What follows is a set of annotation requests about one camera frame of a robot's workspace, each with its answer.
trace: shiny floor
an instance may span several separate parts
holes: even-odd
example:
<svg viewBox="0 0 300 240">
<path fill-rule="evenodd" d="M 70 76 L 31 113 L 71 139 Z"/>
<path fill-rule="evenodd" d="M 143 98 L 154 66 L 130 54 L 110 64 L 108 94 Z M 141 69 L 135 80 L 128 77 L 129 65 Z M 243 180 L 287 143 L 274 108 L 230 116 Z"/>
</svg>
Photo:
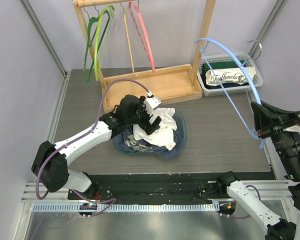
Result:
<svg viewBox="0 0 300 240">
<path fill-rule="evenodd" d="M 281 201 L 263 201 L 286 217 Z M 246 216 L 237 206 L 235 216 Z M 252 219 L 220 217 L 214 211 L 105 213 L 79 218 L 78 213 L 32 213 L 25 240 L 264 240 Z"/>
<path fill-rule="evenodd" d="M 129 68 L 108 68 L 104 75 L 129 73 Z M 253 115 L 245 93 L 231 95 L 248 126 Z M 101 86 L 91 77 L 86 83 L 82 70 L 72 70 L 55 142 L 67 139 L 90 126 L 97 117 Z M 269 172 L 269 164 L 260 141 L 253 139 L 225 96 L 174 103 L 186 122 L 187 145 L 171 160 L 158 156 L 130 156 L 118 153 L 112 141 L 104 142 L 74 161 L 70 169 L 88 174 Z"/>
</svg>

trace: blue bin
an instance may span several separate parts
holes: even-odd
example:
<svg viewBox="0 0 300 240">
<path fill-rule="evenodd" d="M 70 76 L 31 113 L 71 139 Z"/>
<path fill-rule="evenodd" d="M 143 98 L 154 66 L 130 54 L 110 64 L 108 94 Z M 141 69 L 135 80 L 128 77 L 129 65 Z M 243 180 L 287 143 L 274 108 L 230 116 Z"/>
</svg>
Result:
<svg viewBox="0 0 300 240">
<path fill-rule="evenodd" d="M 178 144 L 181 144 L 178 147 L 180 149 L 184 149 L 185 146 L 187 145 L 187 128 L 186 128 L 185 118 L 181 114 L 181 112 L 175 110 L 173 119 L 175 120 L 175 123 L 176 123 L 176 131 L 180 133 L 180 137 L 183 139 L 183 141 L 178 141 L 176 143 L 176 146 L 178 146 Z M 118 146 L 116 146 L 114 144 L 113 144 L 113 146 L 119 153 L 122 153 L 122 154 L 134 155 L 134 156 L 156 155 L 155 152 L 126 152 L 126 151 L 119 149 Z"/>
</svg>

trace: plastic basket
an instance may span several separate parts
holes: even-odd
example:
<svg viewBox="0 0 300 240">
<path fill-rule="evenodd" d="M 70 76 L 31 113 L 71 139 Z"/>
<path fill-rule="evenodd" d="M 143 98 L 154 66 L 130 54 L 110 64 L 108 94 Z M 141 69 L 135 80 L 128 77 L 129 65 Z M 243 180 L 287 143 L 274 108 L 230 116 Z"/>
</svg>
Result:
<svg viewBox="0 0 300 240">
<path fill-rule="evenodd" d="M 245 61 L 250 58 L 250 56 L 246 53 L 241 53 L 241 54 L 236 54 L 235 55 L 239 61 Z M 233 59 L 228 55 L 228 54 L 221 54 L 221 55 L 214 55 L 214 56 L 207 56 L 206 57 L 209 63 L 216 63 L 216 62 L 232 62 Z M 198 80 L 200 82 L 200 85 L 203 89 L 203 94 L 206 97 L 211 97 L 211 96 L 218 96 L 218 95 L 224 95 L 225 92 L 222 88 L 218 89 L 207 89 L 203 83 L 203 80 L 200 76 L 202 74 L 202 66 L 205 64 L 206 61 L 202 57 L 200 61 L 200 66 L 199 66 L 199 72 L 197 74 Z M 261 77 L 261 74 L 255 64 L 255 62 L 252 59 L 249 59 L 245 63 L 245 67 L 255 67 L 256 74 L 253 78 L 253 83 L 256 87 L 262 86 L 264 84 L 264 80 Z M 226 91 L 228 94 L 239 94 L 239 93 L 247 93 L 251 90 L 250 86 L 235 86 L 235 87 L 227 87 Z"/>
<path fill-rule="evenodd" d="M 180 149 L 184 149 L 185 146 L 187 145 L 187 128 L 186 128 L 185 118 L 181 114 L 181 112 L 175 110 L 173 119 L 175 120 L 175 123 L 176 123 L 176 130 L 179 131 L 180 138 L 183 139 L 183 141 L 179 141 L 179 142 L 177 142 L 177 144 L 182 143 L 182 145 L 179 147 L 180 147 Z M 121 150 L 115 144 L 113 144 L 113 146 L 119 153 L 126 154 L 126 155 L 134 155 L 134 156 L 156 155 L 155 152 L 126 152 L 126 151 Z"/>
</svg>

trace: wooden frame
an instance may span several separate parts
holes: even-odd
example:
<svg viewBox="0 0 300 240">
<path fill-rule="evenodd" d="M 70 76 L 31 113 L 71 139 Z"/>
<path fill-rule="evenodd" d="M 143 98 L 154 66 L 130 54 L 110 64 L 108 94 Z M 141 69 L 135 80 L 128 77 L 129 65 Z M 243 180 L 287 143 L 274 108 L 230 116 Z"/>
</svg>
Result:
<svg viewBox="0 0 300 240">
<path fill-rule="evenodd" d="M 74 9 L 85 40 L 88 41 L 88 32 L 82 8 L 128 1 L 129 0 L 73 0 Z M 216 0 L 206 0 L 205 2 L 198 38 L 207 37 L 215 3 Z M 154 95 L 161 99 L 163 104 L 171 104 L 201 98 L 203 91 L 197 79 L 197 72 L 199 70 L 201 60 L 200 45 L 204 44 L 204 41 L 197 44 L 192 65 L 185 64 L 156 69 L 155 72 L 149 70 L 106 78 L 103 77 L 102 71 L 100 70 L 98 72 L 98 77 L 100 79 L 102 93 L 105 92 L 109 83 L 117 79 L 126 78 L 137 80 L 145 85 Z M 91 57 L 94 58 L 94 46 L 91 46 L 89 51 Z M 105 101 L 103 102 L 104 111 L 111 111 L 127 94 L 139 97 L 141 95 L 145 95 L 145 92 L 141 87 L 129 81 L 118 82 L 110 88 L 105 96 Z"/>
</svg>

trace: wooden tray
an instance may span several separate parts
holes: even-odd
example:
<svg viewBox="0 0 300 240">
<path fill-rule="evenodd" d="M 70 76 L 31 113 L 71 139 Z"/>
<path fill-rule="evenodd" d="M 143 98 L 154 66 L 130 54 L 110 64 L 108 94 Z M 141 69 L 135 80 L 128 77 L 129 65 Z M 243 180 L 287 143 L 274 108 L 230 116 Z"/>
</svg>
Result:
<svg viewBox="0 0 300 240">
<path fill-rule="evenodd" d="M 149 70 L 136 74 L 105 77 L 104 82 L 108 86 L 117 79 L 134 79 L 145 85 L 153 95 L 158 96 L 162 104 L 172 104 L 202 97 L 203 91 L 198 79 L 191 85 L 191 72 L 192 65 L 185 64 L 159 68 L 155 72 Z M 105 89 L 106 87 L 102 85 L 102 94 L 104 94 Z M 103 102 L 104 111 L 108 113 L 113 110 L 125 95 L 147 96 L 146 91 L 139 85 L 129 81 L 120 81 L 112 85 L 107 92 Z"/>
</svg>

